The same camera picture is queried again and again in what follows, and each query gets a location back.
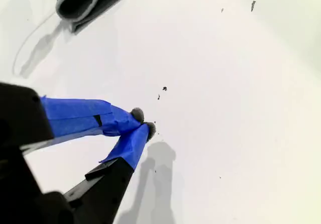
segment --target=black plastic part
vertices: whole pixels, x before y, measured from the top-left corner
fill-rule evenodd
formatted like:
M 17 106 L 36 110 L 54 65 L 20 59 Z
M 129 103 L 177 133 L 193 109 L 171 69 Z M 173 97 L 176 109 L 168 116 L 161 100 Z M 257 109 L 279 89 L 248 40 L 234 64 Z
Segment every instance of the black plastic part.
M 117 158 L 89 172 L 89 177 L 96 178 L 84 180 L 65 193 L 78 223 L 113 223 L 133 172 L 124 159 Z
M 100 119 L 100 115 L 94 115 L 94 118 L 96 119 L 97 123 L 99 124 L 99 126 L 102 126 L 102 121 Z
M 37 93 L 0 83 L 0 147 L 21 146 L 53 138 Z
M 0 196 L 12 200 L 35 198 L 41 191 L 18 147 L 0 149 Z

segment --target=thin wire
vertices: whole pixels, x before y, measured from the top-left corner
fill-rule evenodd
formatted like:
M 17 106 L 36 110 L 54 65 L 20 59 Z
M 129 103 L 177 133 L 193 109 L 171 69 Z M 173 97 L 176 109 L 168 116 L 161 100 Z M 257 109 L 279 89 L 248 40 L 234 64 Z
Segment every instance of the thin wire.
M 35 33 L 35 31 L 38 30 L 40 26 L 42 26 L 44 23 L 46 23 L 46 21 L 49 20 L 54 14 L 55 14 L 55 11 L 52 12 L 49 16 L 47 16 L 47 18 L 45 18 L 45 19 L 25 38 L 25 40 L 22 42 L 19 50 L 17 51 L 17 53 L 16 53 L 16 55 L 15 55 L 15 59 L 14 59 L 13 64 L 12 64 L 12 74 L 13 74 L 14 76 L 19 76 L 19 74 L 15 74 L 15 67 L 16 67 L 16 61 L 17 61 L 17 58 L 18 58 L 19 53 L 21 52 L 21 49 L 23 48 L 23 46 L 25 45 L 25 43 L 28 41 L 28 39 L 30 38 L 30 36 L 32 36 L 32 34 Z

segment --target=white table surface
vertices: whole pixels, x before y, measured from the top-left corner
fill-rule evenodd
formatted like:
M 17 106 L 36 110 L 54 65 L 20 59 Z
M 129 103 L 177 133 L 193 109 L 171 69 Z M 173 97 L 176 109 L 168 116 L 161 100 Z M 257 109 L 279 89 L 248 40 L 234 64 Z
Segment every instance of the white table surface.
M 114 223 L 321 222 L 321 0 L 121 0 L 77 36 L 53 14 L 26 40 L 55 1 L 0 0 L 0 80 L 156 121 Z M 116 140 L 27 161 L 65 192 Z

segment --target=black debris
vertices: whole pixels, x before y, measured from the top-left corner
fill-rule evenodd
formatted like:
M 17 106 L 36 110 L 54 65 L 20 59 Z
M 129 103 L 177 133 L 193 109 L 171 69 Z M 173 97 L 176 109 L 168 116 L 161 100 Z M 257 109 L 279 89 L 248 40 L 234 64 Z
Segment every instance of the black debris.
M 256 3 L 256 1 L 253 1 L 253 2 L 252 2 L 251 12 L 252 12 L 252 11 L 253 11 L 253 9 L 254 9 L 254 5 L 255 5 L 255 3 Z

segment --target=blue painter's tape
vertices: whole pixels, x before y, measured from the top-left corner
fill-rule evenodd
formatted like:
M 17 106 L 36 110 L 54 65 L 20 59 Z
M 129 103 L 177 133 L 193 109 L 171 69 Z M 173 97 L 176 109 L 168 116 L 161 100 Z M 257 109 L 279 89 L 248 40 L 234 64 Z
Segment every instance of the blue painter's tape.
M 85 135 L 119 136 L 141 125 L 130 113 L 103 100 L 42 97 L 41 102 L 55 136 L 52 144 Z
M 104 163 L 122 157 L 135 170 L 145 147 L 148 133 L 148 126 L 143 124 L 138 129 L 121 135 L 107 158 L 100 162 Z

